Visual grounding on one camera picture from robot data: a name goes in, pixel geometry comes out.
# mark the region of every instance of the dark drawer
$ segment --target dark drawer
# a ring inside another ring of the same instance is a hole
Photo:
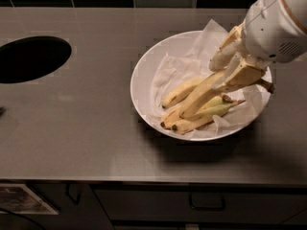
[[[279,224],[307,195],[97,190],[111,220]]]

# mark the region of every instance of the black oval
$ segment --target black oval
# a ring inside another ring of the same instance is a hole
[[[32,36],[0,47],[0,83],[32,81],[60,68],[71,47],[55,36]]]

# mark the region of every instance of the bunch of bananas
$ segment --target bunch of bananas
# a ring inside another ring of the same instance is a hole
[[[192,79],[169,92],[161,101],[162,107],[169,109],[161,117],[161,126],[185,134],[213,122],[214,115],[222,117],[231,107],[243,103],[243,100],[232,100],[211,87],[223,75],[224,70],[221,70],[208,78]],[[273,91],[272,83],[263,79],[254,84]]]

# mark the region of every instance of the gray countertop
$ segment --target gray countertop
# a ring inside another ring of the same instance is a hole
[[[305,62],[272,68],[276,91],[245,129],[208,143],[160,135],[136,113],[130,77],[158,41],[230,30],[245,10],[0,9],[0,45],[67,40],[71,58],[38,80],[1,84],[0,179],[307,185]]]

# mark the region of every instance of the black cable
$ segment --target black cable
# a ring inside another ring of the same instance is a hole
[[[3,209],[3,208],[1,208],[1,207],[0,207],[0,211],[5,212],[5,213],[8,213],[8,214],[11,214],[11,215],[14,215],[14,216],[19,217],[19,218],[22,218],[22,219],[26,219],[26,220],[28,220],[28,221],[34,223],[34,224],[35,224],[36,226],[38,226],[40,229],[46,230],[46,228],[44,228],[44,227],[43,227],[42,225],[40,225],[37,221],[35,221],[35,220],[31,219],[31,218],[27,218],[27,217],[25,217],[25,216],[23,216],[23,215],[21,215],[21,214],[17,214],[17,213],[14,213],[14,212],[12,212],[12,211],[8,211],[8,210]]]

